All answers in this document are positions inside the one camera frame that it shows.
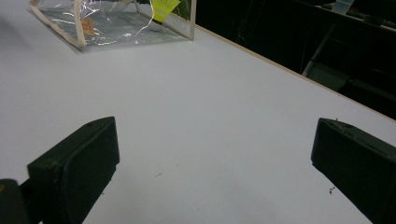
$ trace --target plastic bag with white trim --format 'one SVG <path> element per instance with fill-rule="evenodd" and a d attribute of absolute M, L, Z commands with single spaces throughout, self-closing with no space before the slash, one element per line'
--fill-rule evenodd
<path fill-rule="evenodd" d="M 31 0 L 35 15 L 78 49 L 193 40 L 196 0 Z"/>

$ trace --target transparent plastic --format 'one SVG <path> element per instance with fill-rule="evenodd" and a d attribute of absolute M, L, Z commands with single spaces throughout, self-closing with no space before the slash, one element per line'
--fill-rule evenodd
<path fill-rule="evenodd" d="M 31 0 L 37 17 L 67 42 L 149 45 L 193 40 L 196 0 Z"/>

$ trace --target white table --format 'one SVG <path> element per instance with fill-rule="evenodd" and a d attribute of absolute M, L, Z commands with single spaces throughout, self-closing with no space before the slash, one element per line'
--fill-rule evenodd
<path fill-rule="evenodd" d="M 77 52 L 0 7 L 0 178 L 115 116 L 121 162 L 85 223 L 370 223 L 311 164 L 318 118 L 396 145 L 396 123 L 202 29 L 194 41 Z"/>

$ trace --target clear plastic bag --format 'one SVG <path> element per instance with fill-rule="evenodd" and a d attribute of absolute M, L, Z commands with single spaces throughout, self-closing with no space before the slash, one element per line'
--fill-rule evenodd
<path fill-rule="evenodd" d="M 67 42 L 147 45 L 193 39 L 196 0 L 31 0 L 37 17 Z"/>

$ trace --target table surface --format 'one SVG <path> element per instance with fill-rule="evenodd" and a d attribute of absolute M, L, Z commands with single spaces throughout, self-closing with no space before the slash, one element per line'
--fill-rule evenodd
<path fill-rule="evenodd" d="M 319 118 L 396 145 L 396 123 L 196 29 L 78 52 L 22 0 L 0 7 L 0 178 L 115 116 L 118 170 L 84 223 L 370 223 L 311 164 Z"/>

